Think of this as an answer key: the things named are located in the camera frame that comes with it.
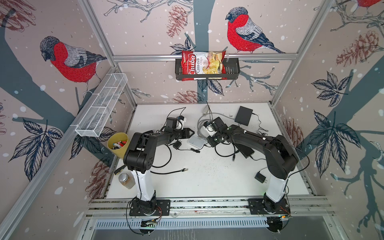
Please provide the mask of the yellow cup with markers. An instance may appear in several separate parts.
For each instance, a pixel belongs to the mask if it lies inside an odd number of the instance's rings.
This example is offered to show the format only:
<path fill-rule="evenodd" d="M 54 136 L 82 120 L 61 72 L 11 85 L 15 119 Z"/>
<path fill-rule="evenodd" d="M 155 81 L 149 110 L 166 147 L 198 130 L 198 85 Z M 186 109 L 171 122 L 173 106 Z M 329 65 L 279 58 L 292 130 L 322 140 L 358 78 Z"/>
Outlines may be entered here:
<path fill-rule="evenodd" d="M 107 142 L 110 151 L 119 159 L 123 159 L 130 144 L 130 140 L 125 133 L 116 133 L 112 135 Z"/>

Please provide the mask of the glass jar with lid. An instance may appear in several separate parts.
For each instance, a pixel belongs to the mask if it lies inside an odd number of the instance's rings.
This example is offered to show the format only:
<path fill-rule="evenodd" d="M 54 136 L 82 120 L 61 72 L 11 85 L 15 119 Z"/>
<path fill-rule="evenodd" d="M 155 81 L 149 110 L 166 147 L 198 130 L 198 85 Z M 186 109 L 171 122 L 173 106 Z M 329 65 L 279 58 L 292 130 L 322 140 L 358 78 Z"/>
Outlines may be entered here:
<path fill-rule="evenodd" d="M 118 176 L 119 182 L 127 189 L 132 189 L 135 186 L 135 180 L 127 173 L 121 173 Z"/>

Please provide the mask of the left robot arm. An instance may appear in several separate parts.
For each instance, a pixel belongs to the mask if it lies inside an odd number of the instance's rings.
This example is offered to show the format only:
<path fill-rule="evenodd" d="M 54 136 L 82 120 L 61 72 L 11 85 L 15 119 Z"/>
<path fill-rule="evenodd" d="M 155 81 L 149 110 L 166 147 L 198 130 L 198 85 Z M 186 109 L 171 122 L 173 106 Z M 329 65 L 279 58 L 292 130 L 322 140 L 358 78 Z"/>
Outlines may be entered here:
<path fill-rule="evenodd" d="M 195 132 L 184 127 L 185 118 L 168 117 L 164 126 L 157 132 L 135 133 L 124 155 L 123 163 L 132 173 L 137 195 L 131 201 L 131 209 L 144 215 L 157 210 L 156 191 L 151 180 L 151 168 L 158 146 L 169 145 L 173 141 L 189 139 Z"/>

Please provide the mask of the ribbed black network switch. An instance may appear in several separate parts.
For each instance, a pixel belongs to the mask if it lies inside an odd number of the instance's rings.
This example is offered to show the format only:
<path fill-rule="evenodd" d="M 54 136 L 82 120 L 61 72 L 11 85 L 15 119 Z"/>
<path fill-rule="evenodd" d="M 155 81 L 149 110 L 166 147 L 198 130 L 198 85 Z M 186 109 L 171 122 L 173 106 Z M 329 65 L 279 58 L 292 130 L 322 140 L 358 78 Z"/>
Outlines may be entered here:
<path fill-rule="evenodd" d="M 238 150 L 240 151 L 240 153 L 241 153 L 245 158 L 250 157 L 250 156 L 253 155 L 254 152 L 255 152 L 252 148 L 247 147 L 247 146 L 244 146 L 244 145 L 235 144 L 235 146 L 238 148 Z"/>

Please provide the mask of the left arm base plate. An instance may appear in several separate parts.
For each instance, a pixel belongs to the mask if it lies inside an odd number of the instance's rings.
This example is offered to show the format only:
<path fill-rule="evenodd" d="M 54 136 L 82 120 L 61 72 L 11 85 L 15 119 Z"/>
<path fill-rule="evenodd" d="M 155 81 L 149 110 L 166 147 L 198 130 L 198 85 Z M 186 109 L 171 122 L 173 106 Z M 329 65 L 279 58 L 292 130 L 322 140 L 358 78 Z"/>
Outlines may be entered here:
<path fill-rule="evenodd" d="M 139 200 L 134 198 L 128 207 L 130 217 L 160 217 L 170 214 L 171 201 L 157 200 L 156 198 L 150 201 Z"/>

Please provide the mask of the black handled screwdriver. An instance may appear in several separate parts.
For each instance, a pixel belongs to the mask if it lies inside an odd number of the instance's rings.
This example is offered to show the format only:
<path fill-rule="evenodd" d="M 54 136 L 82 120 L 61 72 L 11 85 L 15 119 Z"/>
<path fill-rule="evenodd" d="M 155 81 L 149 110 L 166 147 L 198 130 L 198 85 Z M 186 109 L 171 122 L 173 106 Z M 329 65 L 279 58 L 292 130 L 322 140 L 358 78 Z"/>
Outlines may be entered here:
<path fill-rule="evenodd" d="M 126 165 L 122 165 L 121 167 L 117 168 L 114 171 L 114 175 L 118 175 L 125 167 L 126 167 Z"/>

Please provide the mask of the red chips bag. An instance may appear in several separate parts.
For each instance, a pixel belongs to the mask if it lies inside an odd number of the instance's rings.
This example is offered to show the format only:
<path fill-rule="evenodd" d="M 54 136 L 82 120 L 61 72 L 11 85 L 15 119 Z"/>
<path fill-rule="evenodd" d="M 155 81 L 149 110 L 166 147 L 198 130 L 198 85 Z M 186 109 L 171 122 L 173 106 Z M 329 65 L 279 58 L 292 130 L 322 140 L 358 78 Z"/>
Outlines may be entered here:
<path fill-rule="evenodd" d="M 226 74 L 223 52 L 182 51 L 183 75 L 215 75 Z"/>

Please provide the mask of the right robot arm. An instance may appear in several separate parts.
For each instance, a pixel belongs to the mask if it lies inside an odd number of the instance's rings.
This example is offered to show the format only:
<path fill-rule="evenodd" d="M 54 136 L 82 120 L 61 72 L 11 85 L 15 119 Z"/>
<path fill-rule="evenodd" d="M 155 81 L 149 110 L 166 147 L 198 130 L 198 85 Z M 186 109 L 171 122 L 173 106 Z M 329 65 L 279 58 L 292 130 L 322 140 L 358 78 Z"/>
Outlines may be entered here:
<path fill-rule="evenodd" d="M 262 201 L 263 209 L 270 214 L 276 213 L 284 204 L 289 174 L 298 163 L 294 147 L 288 144 L 287 139 L 282 135 L 266 137 L 236 125 L 228 127 L 221 118 L 206 121 L 203 126 L 209 134 L 207 139 L 212 147 L 227 141 L 235 147 L 240 147 L 240 152 L 245 158 L 250 157 L 253 150 L 265 155 L 271 177 Z"/>

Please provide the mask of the white mesh wall shelf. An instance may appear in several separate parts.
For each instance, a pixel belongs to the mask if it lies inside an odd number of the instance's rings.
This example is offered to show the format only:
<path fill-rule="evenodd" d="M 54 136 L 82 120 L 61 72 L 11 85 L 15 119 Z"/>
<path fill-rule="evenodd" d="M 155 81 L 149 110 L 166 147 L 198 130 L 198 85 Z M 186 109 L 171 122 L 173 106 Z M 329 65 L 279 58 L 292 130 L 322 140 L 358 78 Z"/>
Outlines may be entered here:
<path fill-rule="evenodd" d="M 127 76 L 123 73 L 113 73 L 109 76 L 77 125 L 75 131 L 79 136 L 98 138 L 101 135 L 127 81 Z"/>

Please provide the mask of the white small network switch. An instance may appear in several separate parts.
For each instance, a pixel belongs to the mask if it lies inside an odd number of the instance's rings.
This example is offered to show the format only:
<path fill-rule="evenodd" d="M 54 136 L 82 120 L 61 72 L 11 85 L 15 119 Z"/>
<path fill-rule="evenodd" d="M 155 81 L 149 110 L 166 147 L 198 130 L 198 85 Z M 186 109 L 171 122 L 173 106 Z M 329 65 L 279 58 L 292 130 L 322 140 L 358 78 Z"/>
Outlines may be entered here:
<path fill-rule="evenodd" d="M 198 150 L 202 149 L 205 146 L 206 142 L 207 141 L 205 139 L 200 138 L 196 135 L 193 135 L 188 139 L 188 144 Z"/>

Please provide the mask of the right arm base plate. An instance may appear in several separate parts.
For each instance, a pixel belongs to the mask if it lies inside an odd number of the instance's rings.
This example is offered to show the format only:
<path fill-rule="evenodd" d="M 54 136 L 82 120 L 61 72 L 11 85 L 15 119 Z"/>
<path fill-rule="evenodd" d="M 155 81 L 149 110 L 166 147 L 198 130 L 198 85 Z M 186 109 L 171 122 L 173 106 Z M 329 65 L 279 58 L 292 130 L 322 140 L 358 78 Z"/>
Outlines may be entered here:
<path fill-rule="evenodd" d="M 251 215 L 289 215 L 289 204 L 285 198 L 275 203 L 266 196 L 264 198 L 248 199 L 248 209 Z"/>

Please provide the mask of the grey USB adapter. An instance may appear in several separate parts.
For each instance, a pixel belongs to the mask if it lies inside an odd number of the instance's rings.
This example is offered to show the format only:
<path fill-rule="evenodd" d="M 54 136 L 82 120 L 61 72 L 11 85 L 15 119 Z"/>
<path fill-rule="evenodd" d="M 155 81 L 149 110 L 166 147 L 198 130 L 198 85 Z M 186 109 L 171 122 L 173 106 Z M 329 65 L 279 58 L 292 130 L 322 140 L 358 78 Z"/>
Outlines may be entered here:
<path fill-rule="evenodd" d="M 205 108 L 203 109 L 203 116 L 209 116 L 210 115 L 210 108 L 208 105 L 205 106 Z"/>

